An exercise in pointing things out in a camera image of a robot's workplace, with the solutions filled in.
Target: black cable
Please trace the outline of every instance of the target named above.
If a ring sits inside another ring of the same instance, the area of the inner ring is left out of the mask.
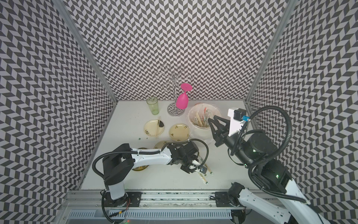
[[[186,141],[186,142],[181,142],[181,143],[178,143],[178,142],[166,143],[166,144],[161,148],[161,150],[158,150],[158,151],[155,151],[155,152],[145,152],[145,151],[140,151],[140,152],[136,152],[136,151],[107,152],[107,153],[105,153],[105,154],[102,154],[102,155],[98,156],[98,157],[93,161],[93,163],[92,163],[92,169],[93,169],[93,171],[94,171],[97,175],[99,175],[101,178],[104,178],[104,175],[103,175],[99,170],[97,170],[97,168],[96,168],[97,162],[98,162],[100,159],[102,159],[103,157],[106,157],[106,156],[108,156],[108,155],[113,155],[113,154],[120,154],[120,153],[141,154],[141,155],[155,155],[155,154],[161,153],[167,145],[170,145],[170,144],[187,144],[187,143],[189,143],[189,142],[191,142],[191,141],[201,142],[201,143],[203,143],[204,146],[206,147],[207,153],[206,153],[205,159],[203,160],[203,162],[202,162],[199,166],[197,166],[197,168],[200,168],[200,167],[202,167],[202,166],[205,164],[206,160],[208,159],[208,156],[209,156],[209,147],[208,147],[208,145],[207,145],[204,141],[202,141],[202,140],[200,140],[200,139],[193,138],[193,139],[190,139],[190,140],[188,140],[188,141]]]
[[[251,120],[249,120],[249,121],[247,122],[246,132],[245,132],[245,134],[243,134],[243,135],[241,136],[241,138],[240,138],[240,140],[239,140],[239,143],[238,143],[238,145],[237,145],[237,149],[240,148],[242,142],[243,142],[244,139],[245,139],[245,136],[248,134],[248,133],[247,133],[247,132],[248,132],[248,125],[250,124],[250,121],[251,121]]]
[[[101,178],[104,178],[104,175],[97,170],[96,168],[96,164],[97,162],[102,159],[103,157],[106,157],[106,156],[109,156],[109,155],[112,155],[112,154],[120,154],[120,153],[127,153],[127,154],[141,154],[141,155],[155,155],[155,154],[158,154],[160,153],[161,151],[155,151],[155,152],[144,152],[144,151],[140,151],[140,152],[136,152],[136,151],[116,151],[116,152],[107,152],[105,154],[102,154],[100,156],[98,156],[92,163],[92,169],[93,171],[99,175]]]
[[[324,222],[321,219],[321,216],[319,215],[319,212],[317,211],[317,209],[313,205],[308,205],[308,207],[310,207],[315,213],[317,213],[318,218],[321,220],[322,224],[324,224]]]
[[[246,211],[245,211],[245,212],[246,212]],[[249,211],[246,215],[249,215],[251,212],[252,212],[252,209],[251,209],[251,211]]]
[[[248,135],[248,134],[253,134],[253,133],[264,133],[264,134],[265,134],[265,132],[264,132],[263,130],[261,130],[261,129],[253,129],[253,130],[250,130],[250,131],[246,131],[245,134],[243,134],[243,135],[241,136],[241,138],[240,138],[240,140],[239,140],[239,145],[238,145],[238,147],[240,148],[240,146],[241,146],[242,142],[244,141],[246,135]]]
[[[241,130],[240,130],[240,132],[239,132],[239,135],[237,136],[237,139],[235,140],[234,147],[232,147],[232,150],[231,150],[231,153],[230,153],[231,156],[233,156],[233,155],[235,154],[235,152],[238,150],[238,148],[239,148],[239,141],[240,141],[241,136],[242,136],[242,134],[244,133],[244,131],[245,131],[247,125],[248,125],[248,122],[246,121],[246,122],[244,123],[244,125],[242,126],[242,128],[241,128]]]
[[[125,210],[126,213],[124,213],[124,220],[126,219],[126,215],[127,215],[128,208],[129,208],[130,204],[131,204],[131,198],[129,197],[129,201],[127,202],[127,207],[126,207],[126,210]]]
[[[237,162],[235,162],[232,158],[231,158],[231,156],[230,156],[230,153],[229,153],[229,148],[227,149],[227,155],[229,156],[229,158],[231,159],[231,161],[232,162],[234,162],[236,165],[239,165],[239,166],[243,166],[244,164],[242,164],[242,163],[237,163]]]
[[[197,169],[196,167],[194,167],[193,169],[190,169],[190,166],[194,166],[194,165],[193,165],[193,164],[187,165],[187,169],[188,169],[190,172]]]
[[[187,144],[187,143],[189,143],[189,142],[191,142],[191,141],[201,142],[201,143],[203,143],[204,146],[206,147],[206,156],[205,156],[205,159],[203,160],[203,162],[202,162],[200,165],[197,166],[197,168],[200,168],[200,167],[202,167],[202,166],[205,164],[205,162],[206,162],[206,160],[208,159],[208,156],[209,156],[209,147],[208,147],[208,145],[207,145],[204,141],[202,141],[202,140],[200,140],[200,139],[192,138],[192,139],[190,139],[190,140],[188,140],[188,141],[186,141],[186,142],[169,142],[169,143],[166,143],[166,144],[163,145],[163,147],[161,148],[161,151],[163,151],[164,148],[166,148],[168,145],[171,145],[171,144],[173,144],[173,145]]]
[[[267,157],[264,157],[262,159],[259,159],[259,160],[256,160],[254,161],[252,164],[250,164],[248,166],[248,176],[250,178],[250,180],[260,189],[262,190],[263,192],[269,194],[269,195],[272,195],[272,196],[275,196],[275,197],[279,197],[279,198],[284,198],[284,199],[289,199],[289,200],[295,200],[295,201],[300,201],[302,203],[306,203],[306,200],[304,198],[301,198],[301,197],[296,197],[296,196],[292,196],[292,195],[286,195],[286,194],[283,194],[283,193],[280,193],[280,192],[275,192],[275,191],[270,191],[270,190],[266,190],[263,186],[261,186],[261,184],[259,182],[257,182],[253,176],[252,176],[252,169],[257,166],[258,164],[260,163],[263,163],[263,162],[267,162],[267,161],[270,161],[274,158],[276,158],[278,155],[280,155],[281,152],[283,152],[283,150],[287,147],[290,139],[291,139],[291,136],[292,136],[292,124],[291,124],[291,119],[290,119],[290,116],[286,113],[286,111],[280,107],[277,107],[277,106],[265,106],[265,107],[262,107],[260,109],[258,109],[257,111],[255,111],[251,116],[250,116],[250,119],[253,119],[257,114],[259,114],[260,112],[262,111],[265,111],[265,110],[277,110],[278,112],[280,112],[283,117],[285,118],[285,123],[286,123],[286,133],[285,133],[285,139],[283,140],[281,146],[274,152],[272,153],[271,155],[267,156]]]
[[[105,196],[106,196],[106,192],[107,192],[107,191],[104,189],[104,190],[103,190],[103,194],[102,194],[102,201],[101,201],[102,212],[103,212],[103,214],[105,215],[105,217],[106,217],[106,219],[107,219],[108,221],[110,221],[110,222],[113,223],[113,224],[120,224],[119,222],[113,221],[113,220],[107,215],[107,212],[106,212],[106,210],[105,210]]]
[[[110,217],[110,218],[111,218],[111,217],[115,217],[115,216],[117,216],[117,215],[120,215],[120,214],[126,212],[126,211],[128,210],[128,206],[129,206],[129,204],[130,204],[130,201],[131,201],[130,197],[127,197],[127,199],[126,199],[126,203],[127,203],[126,209],[121,210],[121,211],[118,211],[118,212],[115,212],[115,213],[113,213],[112,215],[109,215],[109,217]]]
[[[223,204],[227,204],[227,203],[228,203],[228,201],[224,201],[224,200],[222,200],[222,199],[219,198],[219,197],[209,196],[209,199],[210,199],[210,200],[214,200],[214,201],[219,201],[219,202],[221,202],[221,203],[223,203]]]

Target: red wire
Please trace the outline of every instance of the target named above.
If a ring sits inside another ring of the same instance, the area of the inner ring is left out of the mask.
[[[129,203],[127,203],[127,207],[126,207],[126,210],[124,210],[126,213],[124,214],[124,219],[126,218],[126,215],[127,215],[127,209],[128,209],[128,206],[129,206],[129,204],[131,203],[131,198],[130,197],[128,197],[129,198]]]

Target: metal stand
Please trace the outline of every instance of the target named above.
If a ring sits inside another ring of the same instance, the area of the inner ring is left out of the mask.
[[[177,81],[179,81],[179,80],[180,81],[190,80],[192,77],[191,77],[191,75],[187,75],[187,78],[179,79],[179,74],[184,71],[183,66],[178,66],[177,67],[177,71],[178,71],[177,75],[174,72],[172,72],[170,66],[167,65],[167,64],[163,65],[162,70],[164,72],[168,71],[169,75],[165,75],[164,73],[161,73],[161,72],[158,72],[158,74],[161,74],[161,75],[163,75],[165,77],[170,78],[170,81],[172,82],[173,89],[174,89],[175,101],[173,103],[169,104],[169,106],[167,108],[168,114],[170,114],[171,116],[174,116],[174,117],[180,116],[180,115],[182,115],[184,113],[185,110],[182,110],[182,109],[179,109],[179,108],[176,107],[176,100],[178,99],[178,94],[176,92],[176,89],[179,87]]]

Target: black and white chevron pattern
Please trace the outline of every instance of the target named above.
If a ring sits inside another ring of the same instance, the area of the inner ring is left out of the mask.
[[[302,0],[251,101],[285,108],[293,125],[281,160],[327,219],[358,223],[358,3]],[[258,122],[277,144],[282,118]]]
[[[114,103],[50,0],[0,3],[0,223],[50,223]]]
[[[173,99],[160,66],[184,66],[191,99],[245,98],[285,0],[64,0],[120,100]]]

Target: dirty plate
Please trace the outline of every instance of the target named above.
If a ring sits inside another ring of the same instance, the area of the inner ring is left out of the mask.
[[[138,166],[138,167],[136,167],[136,168],[134,168],[134,169],[132,169],[132,170],[134,170],[134,171],[142,171],[142,170],[144,170],[145,168],[147,168],[149,165],[145,165],[145,166]]]
[[[189,127],[186,124],[174,124],[169,130],[169,136],[176,142],[183,142],[189,138]]]
[[[155,149],[161,149],[166,143],[173,142],[172,140],[166,140],[166,141],[160,141],[157,144],[155,144]]]
[[[158,119],[150,120],[144,125],[144,133],[150,137],[155,136],[155,129],[158,125]],[[158,126],[156,135],[160,135],[164,131],[164,124],[162,120],[160,120],[160,125]]]

